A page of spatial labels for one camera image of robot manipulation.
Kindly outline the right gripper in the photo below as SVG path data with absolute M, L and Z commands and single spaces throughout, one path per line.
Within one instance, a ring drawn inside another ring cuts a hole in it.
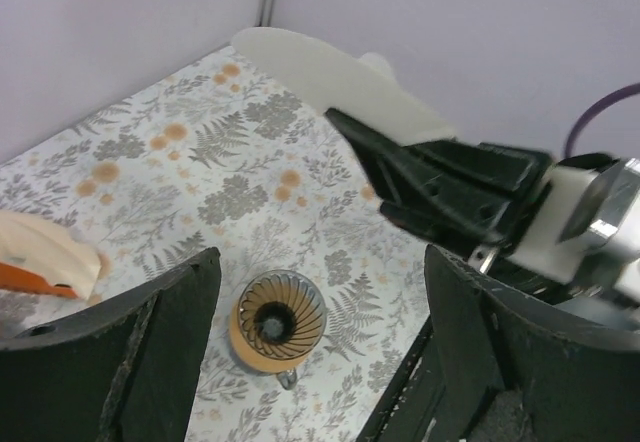
M 444 248 L 477 246 L 469 256 L 469 266 L 481 274 L 487 275 L 497 260 L 511 255 L 521 244 L 553 186 L 545 182 L 542 152 L 486 143 L 472 145 L 455 138 L 402 146 L 337 109 L 327 110 L 325 117 L 353 148 L 387 164 L 425 197 L 439 197 L 446 186 L 456 184 L 498 196 L 530 197 L 506 242 L 503 234 L 482 227 L 485 220 L 481 209 L 487 208 L 494 215 L 494 202 L 456 202 L 452 208 L 462 209 L 458 220 L 429 206 L 381 203 L 379 211 L 387 220 L 423 241 Z

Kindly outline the glass coffee server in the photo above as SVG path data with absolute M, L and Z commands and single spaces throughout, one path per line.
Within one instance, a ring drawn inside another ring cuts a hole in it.
M 298 383 L 298 373 L 296 368 L 291 368 L 276 374 L 276 379 L 281 387 L 286 391 L 293 390 Z

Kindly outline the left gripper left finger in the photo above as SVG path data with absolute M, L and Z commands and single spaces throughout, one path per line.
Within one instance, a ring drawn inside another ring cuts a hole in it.
M 184 440 L 220 285 L 220 252 L 211 247 L 2 339 L 2 440 Z

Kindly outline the white paper coffee filter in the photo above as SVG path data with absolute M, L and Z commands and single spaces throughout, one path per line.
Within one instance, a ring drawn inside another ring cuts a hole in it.
M 339 110 L 401 146 L 456 135 L 453 126 L 401 87 L 377 53 L 355 58 L 317 38 L 272 27 L 244 29 L 231 45 L 321 114 Z

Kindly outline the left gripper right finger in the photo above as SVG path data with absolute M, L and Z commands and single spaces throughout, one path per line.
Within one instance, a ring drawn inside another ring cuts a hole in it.
M 425 252 L 429 317 L 363 441 L 635 441 L 639 335 Z

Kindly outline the ribbed glass dripper cone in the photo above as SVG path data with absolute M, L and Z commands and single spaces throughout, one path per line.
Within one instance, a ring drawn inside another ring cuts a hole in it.
M 242 338 L 273 360 L 293 360 L 311 352 L 324 334 L 327 309 L 316 285 L 290 270 L 255 277 L 239 297 Z

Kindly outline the floral table mat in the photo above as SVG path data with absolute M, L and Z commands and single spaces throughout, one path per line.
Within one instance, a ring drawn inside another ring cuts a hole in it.
M 5 162 L 1 205 L 93 245 L 103 302 L 214 246 L 222 281 L 188 441 L 353 441 L 427 314 L 424 246 L 387 222 L 348 144 L 230 48 Z M 284 389 L 233 354 L 232 307 L 289 269 L 328 308 Z

